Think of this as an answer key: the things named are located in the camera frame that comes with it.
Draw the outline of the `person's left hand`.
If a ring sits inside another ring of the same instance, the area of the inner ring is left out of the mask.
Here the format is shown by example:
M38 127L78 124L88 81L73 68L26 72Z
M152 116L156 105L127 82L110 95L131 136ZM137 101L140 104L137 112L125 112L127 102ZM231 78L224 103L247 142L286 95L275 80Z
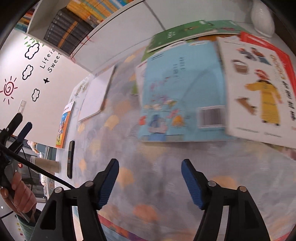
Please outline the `person's left hand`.
M1 196L7 206L17 215L32 211L31 216L33 216L36 211L37 200L34 193L22 181L22 175L20 173L14 173L11 187L15 191L12 201L9 199L8 190L4 187L1 188Z

